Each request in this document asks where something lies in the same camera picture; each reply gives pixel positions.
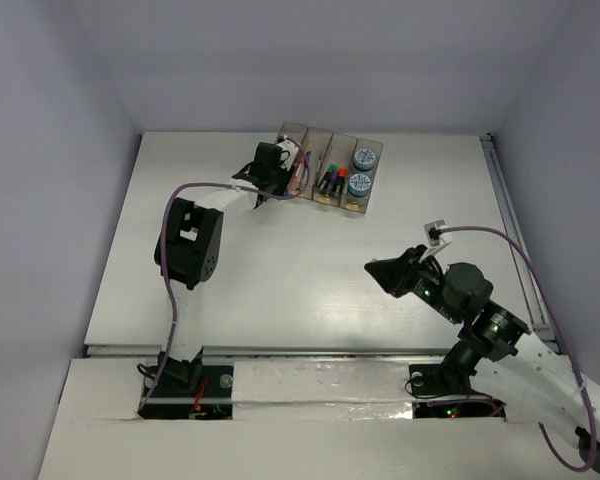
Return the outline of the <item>pink gel pen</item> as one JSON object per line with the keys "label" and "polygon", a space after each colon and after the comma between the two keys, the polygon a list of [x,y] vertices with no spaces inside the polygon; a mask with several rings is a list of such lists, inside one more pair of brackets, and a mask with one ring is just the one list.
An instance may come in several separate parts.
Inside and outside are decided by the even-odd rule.
{"label": "pink gel pen", "polygon": [[304,174],[304,165],[303,164],[299,164],[294,172],[294,175],[292,177],[292,181],[296,184],[300,184],[302,177]]}

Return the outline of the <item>green highlighter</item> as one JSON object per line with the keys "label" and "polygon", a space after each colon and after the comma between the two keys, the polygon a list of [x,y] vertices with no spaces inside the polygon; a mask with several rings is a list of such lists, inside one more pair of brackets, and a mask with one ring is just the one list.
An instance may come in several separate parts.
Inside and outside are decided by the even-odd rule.
{"label": "green highlighter", "polygon": [[327,171],[325,172],[324,176],[321,179],[320,185],[319,185],[319,189],[325,191],[325,186],[327,183],[327,178],[329,176],[329,172],[333,169],[339,169],[339,167],[335,164],[330,164]]}

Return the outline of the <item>purple highlighter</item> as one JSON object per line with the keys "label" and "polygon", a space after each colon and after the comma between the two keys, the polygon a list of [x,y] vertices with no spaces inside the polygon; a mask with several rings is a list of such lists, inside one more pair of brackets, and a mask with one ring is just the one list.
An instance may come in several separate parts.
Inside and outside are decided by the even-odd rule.
{"label": "purple highlighter", "polygon": [[337,183],[337,180],[339,178],[339,170],[338,169],[333,169],[329,172],[329,176],[327,178],[327,183],[325,186],[325,192],[327,194],[329,194],[330,192],[333,191],[333,189],[335,188],[335,185]]}

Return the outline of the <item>orange highlighter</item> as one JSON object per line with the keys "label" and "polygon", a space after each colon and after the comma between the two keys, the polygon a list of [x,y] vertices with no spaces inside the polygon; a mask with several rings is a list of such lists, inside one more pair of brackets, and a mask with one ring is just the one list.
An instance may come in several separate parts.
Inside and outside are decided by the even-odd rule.
{"label": "orange highlighter", "polygon": [[348,174],[348,170],[346,168],[339,168],[338,169],[338,177],[336,179],[336,182],[332,188],[332,191],[334,193],[337,193],[338,195],[341,195],[344,189],[344,185],[346,183],[346,178],[347,178],[347,174]]}

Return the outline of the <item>grey blue pen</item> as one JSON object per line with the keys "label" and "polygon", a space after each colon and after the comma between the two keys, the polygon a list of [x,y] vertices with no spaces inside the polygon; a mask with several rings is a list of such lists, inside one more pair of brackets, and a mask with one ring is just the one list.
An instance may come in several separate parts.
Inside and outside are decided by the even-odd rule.
{"label": "grey blue pen", "polygon": [[322,163],[323,163],[323,152],[319,152],[318,160],[317,160],[317,164],[316,164],[316,176],[315,176],[316,183],[318,182],[318,179],[319,179],[319,175],[320,175],[320,172],[322,169]]}

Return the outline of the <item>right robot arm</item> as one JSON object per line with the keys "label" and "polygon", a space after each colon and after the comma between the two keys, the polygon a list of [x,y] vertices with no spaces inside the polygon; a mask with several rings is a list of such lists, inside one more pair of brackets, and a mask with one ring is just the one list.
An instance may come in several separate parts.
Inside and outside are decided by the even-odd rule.
{"label": "right robot arm", "polygon": [[600,385],[577,374],[532,328],[494,302],[481,270],[458,262],[442,268],[418,245],[365,271],[394,298],[411,294],[459,326],[458,340],[439,363],[409,369],[406,390],[419,400],[489,395],[573,445],[600,474]]}

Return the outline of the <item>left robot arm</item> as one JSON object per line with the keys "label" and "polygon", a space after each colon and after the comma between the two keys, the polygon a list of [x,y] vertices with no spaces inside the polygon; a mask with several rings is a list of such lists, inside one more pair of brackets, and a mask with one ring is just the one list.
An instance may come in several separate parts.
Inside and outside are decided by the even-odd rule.
{"label": "left robot arm", "polygon": [[284,135],[276,143],[260,143],[254,159],[226,182],[189,182],[169,197],[160,228],[154,261],[169,298],[171,322],[158,355],[157,371],[139,371],[151,381],[142,404],[173,388],[181,395],[197,391],[201,383],[202,284],[219,263],[224,219],[255,209],[269,199],[293,198],[289,184],[298,163],[306,165],[299,142]]}

